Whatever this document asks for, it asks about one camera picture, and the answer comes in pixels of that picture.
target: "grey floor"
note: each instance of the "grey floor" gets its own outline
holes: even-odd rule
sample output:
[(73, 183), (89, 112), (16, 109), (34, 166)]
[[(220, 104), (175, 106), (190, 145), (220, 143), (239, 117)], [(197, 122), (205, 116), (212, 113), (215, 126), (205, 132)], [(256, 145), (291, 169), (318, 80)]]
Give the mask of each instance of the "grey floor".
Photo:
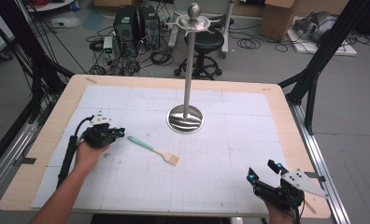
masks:
[[(61, 12), (63, 10), (52, 11), (45, 16)], [(57, 36), (79, 63), (89, 70), (93, 65), (93, 53), (85, 38), (111, 25), (113, 17), (111, 13), (89, 8), (76, 12), (76, 15), (81, 25), (61, 31)], [(235, 18), (235, 27), (259, 23), (261, 20)], [(246, 32), (257, 34), (258, 28)], [(52, 37), (51, 40), (62, 66), (82, 74), (58, 41)], [(286, 52), (277, 51), (276, 46), (261, 42), (258, 49), (241, 49), (236, 40), (230, 39), (226, 59), (222, 59), (218, 52), (211, 53), (223, 71), (222, 76), (216, 77), (217, 81), (279, 83), (301, 72), (312, 58), (310, 54), (295, 53), (291, 46)], [(334, 56), (320, 76), (313, 130), (349, 219), (357, 224), (370, 223), (370, 47), (360, 43), (353, 47), (357, 51), (356, 57)], [(186, 57), (186, 48), (179, 37), (173, 53), (174, 62), (147, 69), (156, 78), (183, 78), (175, 77), (173, 71)], [(151, 77), (151, 74), (141, 70), (135, 76)], [(29, 102), (30, 93), (17, 61), (0, 60), (0, 139)], [(14, 167), (1, 185), (0, 199), (16, 170)], [(32, 215), (0, 210), (0, 223), (27, 223)], [(91, 215), (74, 214), (69, 223), (89, 223), (90, 218)], [(245, 223), (261, 222), (247, 218)], [(302, 223), (334, 223), (334, 220), (305, 218)]]

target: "forearm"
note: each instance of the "forearm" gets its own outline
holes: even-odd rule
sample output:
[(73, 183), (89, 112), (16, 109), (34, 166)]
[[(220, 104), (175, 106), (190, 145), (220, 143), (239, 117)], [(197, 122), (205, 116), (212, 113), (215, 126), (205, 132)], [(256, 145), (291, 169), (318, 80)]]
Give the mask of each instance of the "forearm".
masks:
[(30, 223), (66, 223), (87, 172), (74, 169)]

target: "teal brush handle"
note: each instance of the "teal brush handle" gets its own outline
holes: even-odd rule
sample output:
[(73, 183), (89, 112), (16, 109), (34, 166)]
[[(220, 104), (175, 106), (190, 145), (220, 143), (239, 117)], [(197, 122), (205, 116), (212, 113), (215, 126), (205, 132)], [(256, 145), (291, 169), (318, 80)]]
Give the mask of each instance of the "teal brush handle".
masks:
[(153, 151), (153, 147), (151, 147), (150, 145), (146, 144), (145, 142), (142, 142), (138, 138), (135, 138), (135, 137), (132, 137), (132, 136), (127, 136), (127, 139), (129, 139), (131, 142), (136, 143), (137, 145), (140, 145), (142, 147), (145, 147), (145, 148)]

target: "stool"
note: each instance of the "stool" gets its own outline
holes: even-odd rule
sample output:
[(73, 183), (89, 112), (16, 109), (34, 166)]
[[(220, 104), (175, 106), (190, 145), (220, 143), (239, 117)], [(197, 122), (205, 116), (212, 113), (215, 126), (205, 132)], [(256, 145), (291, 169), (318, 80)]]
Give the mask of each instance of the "stool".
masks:
[[(208, 30), (213, 32), (213, 34), (209, 32), (196, 33), (194, 50), (196, 50), (198, 55), (193, 56), (196, 58), (196, 63), (193, 65), (192, 78), (208, 77), (214, 80), (214, 75), (220, 76), (222, 74), (222, 70), (219, 69), (217, 62), (211, 57), (206, 56), (206, 54), (222, 47), (224, 42), (223, 35), (212, 27), (208, 28)], [(185, 36), (185, 43), (188, 44), (187, 36)], [(205, 59), (208, 59), (211, 63), (205, 65)], [(186, 64), (187, 59), (179, 65), (179, 68), (174, 71), (174, 74), (179, 76), (182, 70), (186, 72)], [(208, 68), (213, 68), (213, 72), (208, 72)]]

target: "wheel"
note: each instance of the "wheel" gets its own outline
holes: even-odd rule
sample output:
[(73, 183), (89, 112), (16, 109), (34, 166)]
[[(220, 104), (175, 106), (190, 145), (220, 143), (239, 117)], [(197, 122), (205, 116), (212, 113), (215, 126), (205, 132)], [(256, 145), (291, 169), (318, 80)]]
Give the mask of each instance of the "wheel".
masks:
[(181, 74), (181, 69), (174, 70), (174, 75), (179, 76)]

